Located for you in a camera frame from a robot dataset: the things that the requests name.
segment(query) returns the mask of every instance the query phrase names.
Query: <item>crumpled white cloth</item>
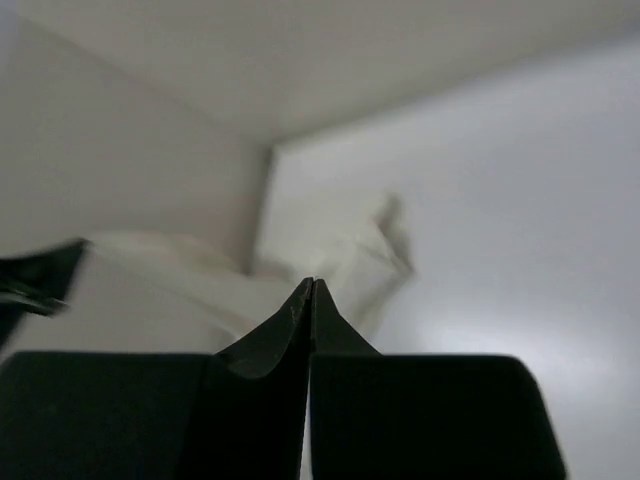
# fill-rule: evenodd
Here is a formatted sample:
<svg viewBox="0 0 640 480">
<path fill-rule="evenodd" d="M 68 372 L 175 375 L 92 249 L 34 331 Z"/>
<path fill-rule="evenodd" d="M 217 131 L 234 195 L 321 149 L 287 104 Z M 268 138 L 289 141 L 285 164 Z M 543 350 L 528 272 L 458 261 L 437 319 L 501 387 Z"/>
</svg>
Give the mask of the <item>crumpled white cloth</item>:
<svg viewBox="0 0 640 480">
<path fill-rule="evenodd" d="M 304 277 L 321 277 L 343 317 L 371 340 L 389 299 L 409 279 L 404 229 L 390 195 L 332 193 L 280 211 L 261 238 L 255 272 L 186 235 L 106 232 L 97 253 L 211 310 L 212 321 L 240 338 L 290 295 Z M 311 478 L 305 425 L 301 478 Z"/>
</svg>

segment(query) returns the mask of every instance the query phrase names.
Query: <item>white surface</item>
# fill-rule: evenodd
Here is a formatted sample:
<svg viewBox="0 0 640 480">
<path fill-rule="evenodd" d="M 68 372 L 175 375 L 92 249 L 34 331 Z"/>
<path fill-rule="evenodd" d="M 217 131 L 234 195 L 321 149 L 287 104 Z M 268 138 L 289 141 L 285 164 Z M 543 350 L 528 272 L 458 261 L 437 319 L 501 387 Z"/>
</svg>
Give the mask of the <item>white surface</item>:
<svg viewBox="0 0 640 480">
<path fill-rule="evenodd" d="M 90 254 L 74 280 L 71 308 L 26 317 L 0 354 L 18 350 L 214 353 L 233 337 L 215 316 Z"/>
<path fill-rule="evenodd" d="M 0 0 L 263 141 L 640 18 L 637 0 Z"/>
<path fill-rule="evenodd" d="M 282 146 L 259 255 L 290 205 L 344 188 L 400 194 L 412 232 L 378 348 L 514 354 L 572 478 L 638 478 L 639 36 Z"/>
<path fill-rule="evenodd" d="M 4 10 L 0 45 L 0 256 L 131 228 L 192 234 L 238 263 L 248 259 L 267 168 L 262 149 Z M 183 325 L 193 324 L 193 308 L 129 294 L 108 270 L 95 275 L 78 313 L 89 315 L 86 328 L 57 329 L 54 320 L 24 338 L 40 348 L 160 348 L 169 337 L 191 345 Z M 131 327 L 139 336 L 128 338 L 122 323 L 106 332 L 111 315 L 140 317 Z"/>
</svg>

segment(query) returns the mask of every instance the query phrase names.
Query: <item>black plastic object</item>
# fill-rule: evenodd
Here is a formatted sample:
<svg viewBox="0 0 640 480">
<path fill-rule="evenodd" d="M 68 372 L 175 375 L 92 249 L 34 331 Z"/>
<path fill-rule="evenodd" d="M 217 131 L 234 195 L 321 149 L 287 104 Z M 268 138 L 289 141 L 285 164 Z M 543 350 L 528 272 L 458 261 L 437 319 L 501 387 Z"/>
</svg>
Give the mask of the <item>black plastic object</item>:
<svg viewBox="0 0 640 480">
<path fill-rule="evenodd" d="M 0 479 L 297 478 L 312 283 L 214 356 L 14 355 Z"/>
<path fill-rule="evenodd" d="M 520 362 L 383 356 L 312 279 L 217 355 L 15 355 L 0 478 L 295 480 L 309 384 L 315 480 L 565 478 Z"/>
<path fill-rule="evenodd" d="M 53 316 L 64 307 L 87 242 L 0 259 L 0 349 L 25 313 Z"/>
</svg>

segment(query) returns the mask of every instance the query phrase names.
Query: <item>black corner piece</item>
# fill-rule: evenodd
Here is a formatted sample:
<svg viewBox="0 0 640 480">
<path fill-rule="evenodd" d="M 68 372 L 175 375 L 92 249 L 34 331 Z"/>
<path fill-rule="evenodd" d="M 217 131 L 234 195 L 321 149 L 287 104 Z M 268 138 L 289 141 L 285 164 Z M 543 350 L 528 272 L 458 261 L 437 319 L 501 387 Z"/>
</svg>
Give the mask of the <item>black corner piece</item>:
<svg viewBox="0 0 640 480">
<path fill-rule="evenodd" d="M 86 244 L 79 239 L 46 252 L 0 259 L 0 349 L 23 314 L 50 317 L 65 307 Z"/>
</svg>

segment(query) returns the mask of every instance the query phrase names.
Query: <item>white ceiling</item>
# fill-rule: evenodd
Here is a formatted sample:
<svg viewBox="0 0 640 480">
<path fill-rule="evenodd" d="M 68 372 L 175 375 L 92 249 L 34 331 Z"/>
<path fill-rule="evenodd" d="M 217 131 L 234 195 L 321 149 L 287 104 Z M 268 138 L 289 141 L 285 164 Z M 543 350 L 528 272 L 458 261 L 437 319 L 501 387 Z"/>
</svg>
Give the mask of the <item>white ceiling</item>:
<svg viewBox="0 0 640 480">
<path fill-rule="evenodd" d="M 260 141 L 628 24 L 638 0 L 0 0 Z"/>
</svg>

